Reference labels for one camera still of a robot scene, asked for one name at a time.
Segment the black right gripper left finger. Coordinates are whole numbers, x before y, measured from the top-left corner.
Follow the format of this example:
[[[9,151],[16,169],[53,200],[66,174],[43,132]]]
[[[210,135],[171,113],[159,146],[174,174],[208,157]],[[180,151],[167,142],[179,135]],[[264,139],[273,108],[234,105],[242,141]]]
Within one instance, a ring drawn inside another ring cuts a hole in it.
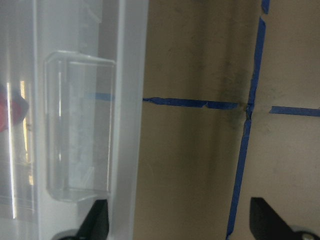
[[[106,240],[109,228],[108,201],[98,199],[89,210],[75,238],[77,240]]]

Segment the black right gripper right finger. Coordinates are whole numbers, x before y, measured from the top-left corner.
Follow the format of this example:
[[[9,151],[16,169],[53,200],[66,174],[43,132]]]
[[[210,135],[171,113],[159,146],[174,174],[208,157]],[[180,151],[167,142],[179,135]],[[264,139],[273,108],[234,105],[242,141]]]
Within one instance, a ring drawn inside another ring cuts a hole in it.
[[[249,228],[255,240],[299,240],[299,236],[262,197],[250,199]]]

